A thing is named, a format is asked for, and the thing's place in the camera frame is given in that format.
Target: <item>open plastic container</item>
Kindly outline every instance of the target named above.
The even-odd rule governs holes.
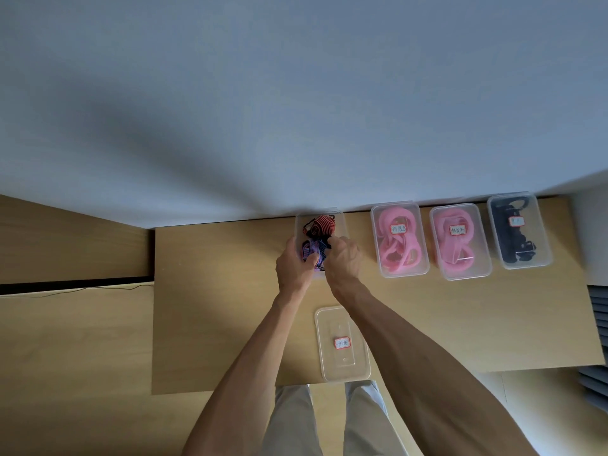
[[[420,207],[411,201],[371,209],[376,256],[385,278],[420,276],[429,271]]]
[[[325,249],[327,246],[326,233],[329,231],[327,227],[330,225],[330,221],[318,220],[319,216],[329,216],[334,221],[334,230],[331,235],[337,237],[348,237],[348,230],[346,229],[346,220],[344,213],[337,209],[319,210],[314,212],[299,213],[295,217],[295,251],[300,256],[300,259],[306,260],[308,253],[320,252],[323,256],[325,255]],[[317,230],[321,230],[321,234],[314,233]],[[325,277],[325,268],[323,267],[324,258],[320,258],[320,263],[317,263],[315,267],[315,277]]]
[[[504,268],[524,269],[551,264],[553,254],[534,194],[494,195],[488,199],[488,214]]]
[[[446,280],[490,275],[492,260],[477,206],[437,206],[430,211],[430,223],[437,264]]]
[[[342,306],[324,307],[314,315],[321,374],[328,383],[361,381],[371,376],[367,343]]]

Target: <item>label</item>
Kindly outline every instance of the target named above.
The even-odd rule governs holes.
[[[450,235],[465,235],[466,225],[450,225]]]
[[[350,347],[350,338],[347,337],[339,337],[338,339],[334,339],[334,345],[336,346],[336,349],[340,350],[340,349],[346,349],[348,347]]]
[[[509,218],[509,225],[511,227],[521,227],[523,225],[526,225],[526,221],[522,216],[511,216]]]
[[[394,224],[390,227],[390,232],[393,235],[399,235],[400,233],[406,233],[406,224]]]

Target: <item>beige pants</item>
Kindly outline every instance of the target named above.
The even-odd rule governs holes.
[[[345,383],[345,456],[407,456],[376,381]],[[263,456],[323,456],[307,385],[278,387],[262,444]]]

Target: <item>pink coiled item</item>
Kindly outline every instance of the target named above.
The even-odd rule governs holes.
[[[470,268],[475,261],[475,253],[469,246],[475,234],[471,215],[460,208],[450,208],[437,213],[434,222],[444,269],[463,272]]]
[[[393,233],[391,226],[403,224],[406,231]],[[380,264],[391,274],[402,274],[420,264],[422,249],[416,237],[416,218],[405,208],[396,206],[384,210],[377,220]]]

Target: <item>person's right hand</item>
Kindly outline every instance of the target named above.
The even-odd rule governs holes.
[[[347,237],[330,237],[331,249],[325,252],[325,277],[330,288],[341,282],[357,278],[361,268],[361,252],[355,240]]]

